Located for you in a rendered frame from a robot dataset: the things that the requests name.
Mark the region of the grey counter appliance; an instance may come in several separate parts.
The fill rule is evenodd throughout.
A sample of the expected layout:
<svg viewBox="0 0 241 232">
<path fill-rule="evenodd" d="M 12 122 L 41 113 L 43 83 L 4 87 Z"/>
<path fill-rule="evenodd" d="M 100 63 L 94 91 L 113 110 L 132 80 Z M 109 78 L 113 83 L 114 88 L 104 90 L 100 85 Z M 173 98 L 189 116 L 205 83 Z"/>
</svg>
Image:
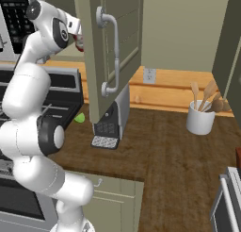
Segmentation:
<svg viewBox="0 0 241 232">
<path fill-rule="evenodd" d="M 218 178 L 220 185 L 210 211 L 213 232 L 241 232 L 241 169 L 228 167 Z"/>
</svg>

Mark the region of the white wall outlet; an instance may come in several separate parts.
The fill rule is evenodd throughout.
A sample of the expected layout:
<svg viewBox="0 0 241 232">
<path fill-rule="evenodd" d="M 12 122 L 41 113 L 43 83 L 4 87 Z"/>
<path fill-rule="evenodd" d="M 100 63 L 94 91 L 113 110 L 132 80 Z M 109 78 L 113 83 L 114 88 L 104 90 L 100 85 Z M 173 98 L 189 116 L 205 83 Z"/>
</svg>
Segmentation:
<svg viewBox="0 0 241 232">
<path fill-rule="evenodd" d="M 156 82 L 156 70 L 150 68 L 143 69 L 143 83 L 154 84 Z"/>
</svg>

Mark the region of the pale wooden spoon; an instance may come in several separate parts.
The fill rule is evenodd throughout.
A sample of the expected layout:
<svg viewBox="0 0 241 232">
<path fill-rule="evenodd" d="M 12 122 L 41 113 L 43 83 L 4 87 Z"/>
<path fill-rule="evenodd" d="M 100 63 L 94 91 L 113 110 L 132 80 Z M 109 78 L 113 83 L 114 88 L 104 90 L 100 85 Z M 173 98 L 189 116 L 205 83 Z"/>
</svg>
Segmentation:
<svg viewBox="0 0 241 232">
<path fill-rule="evenodd" d="M 194 95 L 194 108 L 197 108 L 197 98 L 198 98 L 198 94 L 199 94 L 199 85 L 196 81 L 192 81 L 190 83 L 190 87 L 191 87 L 191 90 L 192 90 L 193 95 Z"/>
</svg>

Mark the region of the dark wooden spoon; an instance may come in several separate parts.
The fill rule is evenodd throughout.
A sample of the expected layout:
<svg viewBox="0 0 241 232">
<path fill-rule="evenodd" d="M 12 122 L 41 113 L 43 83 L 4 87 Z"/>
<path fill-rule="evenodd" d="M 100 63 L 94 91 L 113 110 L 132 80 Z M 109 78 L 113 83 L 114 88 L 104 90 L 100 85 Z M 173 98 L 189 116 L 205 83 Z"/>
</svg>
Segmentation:
<svg viewBox="0 0 241 232">
<path fill-rule="evenodd" d="M 229 111 L 231 109 L 229 103 L 224 100 L 216 100 L 212 103 L 211 110 L 214 112 Z"/>
</svg>

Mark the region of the black stove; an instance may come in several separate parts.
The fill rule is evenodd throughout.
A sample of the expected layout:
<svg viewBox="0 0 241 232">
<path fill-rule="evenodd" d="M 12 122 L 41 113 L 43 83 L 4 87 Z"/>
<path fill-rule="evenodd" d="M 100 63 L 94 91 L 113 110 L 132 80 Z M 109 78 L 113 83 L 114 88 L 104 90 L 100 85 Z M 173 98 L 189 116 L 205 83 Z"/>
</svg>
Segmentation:
<svg viewBox="0 0 241 232">
<path fill-rule="evenodd" d="M 42 108 L 64 129 L 84 104 L 75 68 L 46 67 L 51 88 Z M 12 175 L 12 162 L 0 152 L 0 232 L 49 232 L 57 223 L 56 200 L 29 191 Z"/>
</svg>

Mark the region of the olive cabinet door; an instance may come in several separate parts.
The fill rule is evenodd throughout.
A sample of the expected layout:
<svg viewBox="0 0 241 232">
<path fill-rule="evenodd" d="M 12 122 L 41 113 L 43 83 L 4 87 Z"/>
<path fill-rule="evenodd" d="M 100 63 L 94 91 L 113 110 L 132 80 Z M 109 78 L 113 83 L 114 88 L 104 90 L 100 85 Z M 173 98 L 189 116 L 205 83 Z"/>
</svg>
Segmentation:
<svg viewBox="0 0 241 232">
<path fill-rule="evenodd" d="M 96 9 L 115 17 L 119 30 L 121 91 L 141 65 L 143 0 L 79 0 L 88 82 L 90 120 L 96 124 L 112 105 L 117 92 L 102 97 L 102 84 L 115 87 L 114 26 L 99 28 Z"/>
</svg>

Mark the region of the white utensil pot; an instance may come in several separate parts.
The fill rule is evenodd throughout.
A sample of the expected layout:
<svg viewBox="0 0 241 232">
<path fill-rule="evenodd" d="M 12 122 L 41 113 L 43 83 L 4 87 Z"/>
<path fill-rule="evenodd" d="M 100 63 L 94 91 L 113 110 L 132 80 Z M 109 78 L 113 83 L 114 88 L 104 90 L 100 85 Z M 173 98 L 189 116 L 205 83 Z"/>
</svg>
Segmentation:
<svg viewBox="0 0 241 232">
<path fill-rule="evenodd" d="M 211 132 L 216 114 L 194 109 L 194 102 L 188 108 L 186 129 L 195 135 L 207 135 Z"/>
</svg>

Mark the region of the wooden spatula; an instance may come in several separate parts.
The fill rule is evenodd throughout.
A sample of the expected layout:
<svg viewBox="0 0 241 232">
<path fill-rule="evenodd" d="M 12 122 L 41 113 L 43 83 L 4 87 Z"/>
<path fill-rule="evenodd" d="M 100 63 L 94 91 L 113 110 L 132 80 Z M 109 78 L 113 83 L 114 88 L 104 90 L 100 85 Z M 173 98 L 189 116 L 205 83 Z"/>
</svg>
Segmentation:
<svg viewBox="0 0 241 232">
<path fill-rule="evenodd" d="M 202 110 L 205 102 L 207 101 L 208 98 L 210 98 L 211 96 L 214 95 L 214 93 L 216 92 L 217 90 L 217 83 L 214 79 L 212 79 L 208 85 L 206 86 L 206 88 L 204 89 L 204 92 L 203 92 L 203 99 L 201 101 L 201 105 L 199 106 L 199 111 Z"/>
</svg>

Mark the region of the grey coffee machine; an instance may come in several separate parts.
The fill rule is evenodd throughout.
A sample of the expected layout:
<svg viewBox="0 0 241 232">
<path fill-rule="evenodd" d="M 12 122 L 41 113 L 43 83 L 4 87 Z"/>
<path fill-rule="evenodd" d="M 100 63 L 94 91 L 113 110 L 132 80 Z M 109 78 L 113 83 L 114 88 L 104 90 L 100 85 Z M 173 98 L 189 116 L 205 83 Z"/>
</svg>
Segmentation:
<svg viewBox="0 0 241 232">
<path fill-rule="evenodd" d="M 102 119 L 92 125 L 94 137 L 92 147 L 112 149 L 118 148 L 123 137 L 130 112 L 129 84 L 122 89 Z"/>
</svg>

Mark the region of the olive base cupboard door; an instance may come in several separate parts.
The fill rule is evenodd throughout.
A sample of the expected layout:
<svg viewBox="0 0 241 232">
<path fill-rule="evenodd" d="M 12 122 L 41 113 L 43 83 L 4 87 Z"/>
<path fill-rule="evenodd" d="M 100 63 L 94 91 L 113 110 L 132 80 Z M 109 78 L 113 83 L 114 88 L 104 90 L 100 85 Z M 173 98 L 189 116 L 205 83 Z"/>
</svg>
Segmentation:
<svg viewBox="0 0 241 232">
<path fill-rule="evenodd" d="M 93 184 L 102 178 L 103 183 L 94 188 L 91 201 L 84 206 L 85 216 L 96 232 L 137 232 L 144 183 L 97 174 L 84 174 Z"/>
</svg>

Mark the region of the olive tall cabinet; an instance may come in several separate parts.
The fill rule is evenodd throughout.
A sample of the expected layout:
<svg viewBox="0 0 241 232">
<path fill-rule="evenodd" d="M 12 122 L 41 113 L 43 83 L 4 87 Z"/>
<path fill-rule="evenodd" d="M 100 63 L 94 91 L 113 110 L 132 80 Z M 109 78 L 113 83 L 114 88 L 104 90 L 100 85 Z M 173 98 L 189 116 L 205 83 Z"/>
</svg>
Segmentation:
<svg viewBox="0 0 241 232">
<path fill-rule="evenodd" d="M 218 41 L 212 74 L 222 97 L 241 123 L 241 0 L 229 0 Z"/>
</svg>

